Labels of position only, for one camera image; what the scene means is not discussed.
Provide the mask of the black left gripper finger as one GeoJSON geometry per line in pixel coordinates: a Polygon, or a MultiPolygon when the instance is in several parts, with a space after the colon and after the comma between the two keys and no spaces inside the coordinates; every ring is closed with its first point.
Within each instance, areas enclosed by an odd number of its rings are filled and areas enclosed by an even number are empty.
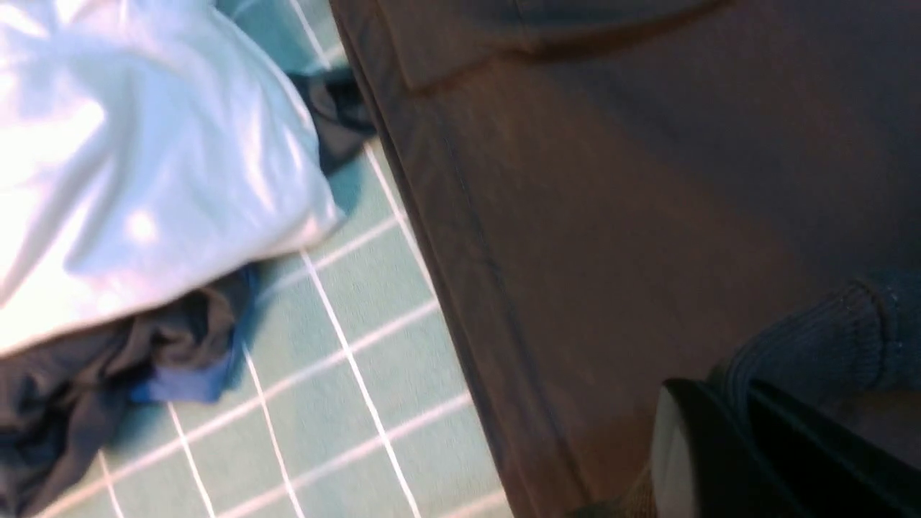
{"type": "Polygon", "coordinates": [[[659,391],[649,472],[661,517],[917,517],[919,471],[758,381],[740,416],[703,381],[659,391]]]}

